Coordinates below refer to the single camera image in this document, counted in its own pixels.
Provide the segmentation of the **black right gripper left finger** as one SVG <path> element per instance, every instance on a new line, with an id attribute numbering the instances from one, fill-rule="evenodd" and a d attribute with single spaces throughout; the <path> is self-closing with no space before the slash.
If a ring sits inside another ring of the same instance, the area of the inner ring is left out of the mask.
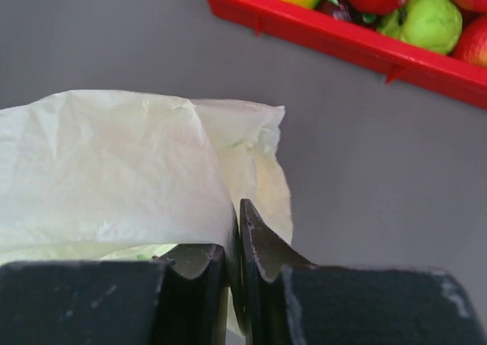
<path id="1" fill-rule="evenodd" d="M 218 245 L 157 260 L 17 261 L 1 267 L 3 344 L 222 344 Z"/>

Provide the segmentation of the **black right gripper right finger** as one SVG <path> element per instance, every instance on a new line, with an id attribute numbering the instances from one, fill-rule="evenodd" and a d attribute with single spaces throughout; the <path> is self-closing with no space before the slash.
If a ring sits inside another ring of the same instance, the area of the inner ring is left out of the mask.
<path id="1" fill-rule="evenodd" d="M 248 344 L 484 344 L 463 287 L 430 267 L 320 266 L 240 203 Z"/>

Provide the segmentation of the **pale green plastic bag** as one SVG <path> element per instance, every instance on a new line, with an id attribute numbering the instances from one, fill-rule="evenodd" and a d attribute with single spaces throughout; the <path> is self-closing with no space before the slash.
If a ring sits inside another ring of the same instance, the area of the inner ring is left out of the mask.
<path id="1" fill-rule="evenodd" d="M 77 90 L 1 111 L 1 260 L 227 244 L 243 198 L 290 241 L 284 107 Z"/>

